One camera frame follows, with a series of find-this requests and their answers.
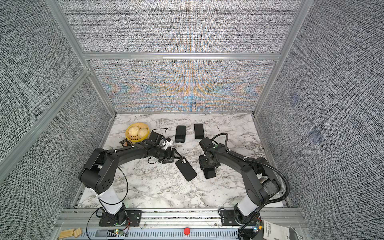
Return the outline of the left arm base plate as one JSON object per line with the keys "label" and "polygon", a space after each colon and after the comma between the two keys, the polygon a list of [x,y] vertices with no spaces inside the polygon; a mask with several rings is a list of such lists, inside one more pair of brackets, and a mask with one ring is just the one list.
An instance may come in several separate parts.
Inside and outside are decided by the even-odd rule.
{"label": "left arm base plate", "polygon": [[103,211],[99,227],[138,227],[142,218],[142,211],[140,210],[125,210],[119,211],[116,215],[111,215]]}

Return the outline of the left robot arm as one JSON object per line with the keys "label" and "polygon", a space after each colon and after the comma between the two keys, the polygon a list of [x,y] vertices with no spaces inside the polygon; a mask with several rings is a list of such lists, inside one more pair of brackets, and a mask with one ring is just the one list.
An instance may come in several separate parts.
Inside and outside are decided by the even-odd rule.
{"label": "left robot arm", "polygon": [[126,207],[117,196],[112,184],[120,165],[144,159],[155,158],[161,163],[172,163],[180,160],[182,155],[174,148],[162,148],[149,141],[116,150],[98,148],[93,151],[79,173],[79,180],[88,189],[94,191],[102,204],[102,219],[115,226],[127,224]]}

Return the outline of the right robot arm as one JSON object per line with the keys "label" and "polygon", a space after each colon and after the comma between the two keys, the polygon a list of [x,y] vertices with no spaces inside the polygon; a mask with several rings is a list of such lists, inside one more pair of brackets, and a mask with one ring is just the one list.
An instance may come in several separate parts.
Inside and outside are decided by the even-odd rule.
{"label": "right robot arm", "polygon": [[211,141],[207,144],[201,141],[200,146],[204,154],[199,156],[199,164],[206,179],[216,177],[216,169],[222,164],[242,175],[246,196],[234,206],[234,218],[239,224],[249,222],[259,208],[267,205],[282,189],[276,170],[265,158],[245,157]]}

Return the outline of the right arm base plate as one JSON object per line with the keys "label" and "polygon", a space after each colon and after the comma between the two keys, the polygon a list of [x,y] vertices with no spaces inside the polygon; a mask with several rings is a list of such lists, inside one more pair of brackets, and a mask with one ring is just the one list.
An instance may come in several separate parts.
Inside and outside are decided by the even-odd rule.
{"label": "right arm base plate", "polygon": [[252,217],[256,216],[255,212],[248,216],[243,216],[240,211],[229,209],[219,209],[218,213],[223,226],[242,226],[248,223]]}

